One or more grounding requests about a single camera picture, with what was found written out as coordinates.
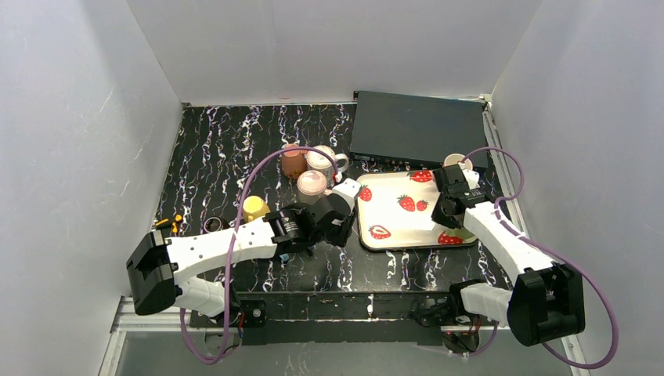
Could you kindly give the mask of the light green mug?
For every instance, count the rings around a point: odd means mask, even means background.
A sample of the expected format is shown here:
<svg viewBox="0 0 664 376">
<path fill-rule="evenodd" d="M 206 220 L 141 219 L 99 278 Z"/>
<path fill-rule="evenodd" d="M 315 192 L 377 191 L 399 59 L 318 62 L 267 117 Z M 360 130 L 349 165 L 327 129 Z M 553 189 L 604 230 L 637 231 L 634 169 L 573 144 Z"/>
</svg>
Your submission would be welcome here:
<svg viewBox="0 0 664 376">
<path fill-rule="evenodd" d="M 462 239 L 464 242 L 472 242 L 477 239 L 477 237 L 471 231 L 465 228 L 456 229 L 455 237 Z"/>
</svg>

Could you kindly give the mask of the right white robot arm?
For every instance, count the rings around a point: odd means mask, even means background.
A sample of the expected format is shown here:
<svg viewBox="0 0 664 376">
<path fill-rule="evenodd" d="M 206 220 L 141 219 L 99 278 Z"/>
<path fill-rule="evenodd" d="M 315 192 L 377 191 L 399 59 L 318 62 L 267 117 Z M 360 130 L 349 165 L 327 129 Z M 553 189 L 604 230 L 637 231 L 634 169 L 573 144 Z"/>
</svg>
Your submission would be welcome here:
<svg viewBox="0 0 664 376">
<path fill-rule="evenodd" d="M 439 197 L 432 219 L 445 227 L 468 230 L 507 272 L 508 291 L 480 280 L 449 288 L 454 316 L 484 316 L 507 325 L 525 346 L 578 334 L 586 327 L 583 280 L 565 263 L 526 244 L 510 221 L 459 165 L 432 172 Z"/>
</svg>

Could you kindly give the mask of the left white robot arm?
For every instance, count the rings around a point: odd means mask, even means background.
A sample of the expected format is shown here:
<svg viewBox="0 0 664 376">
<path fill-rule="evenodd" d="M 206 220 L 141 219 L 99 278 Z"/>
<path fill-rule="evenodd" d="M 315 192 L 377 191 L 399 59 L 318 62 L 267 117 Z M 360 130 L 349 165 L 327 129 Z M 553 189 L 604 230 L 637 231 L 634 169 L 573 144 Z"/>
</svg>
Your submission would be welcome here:
<svg viewBox="0 0 664 376">
<path fill-rule="evenodd" d="M 290 204 L 238 229 L 191 237 L 166 237 L 161 229 L 153 229 L 126 262 L 135 313 L 148 316 L 176 306 L 218 316 L 227 309 L 231 294 L 200 274 L 305 252 L 320 242 L 343 247 L 355 216 L 354 200 L 331 193 L 313 205 Z"/>
</svg>

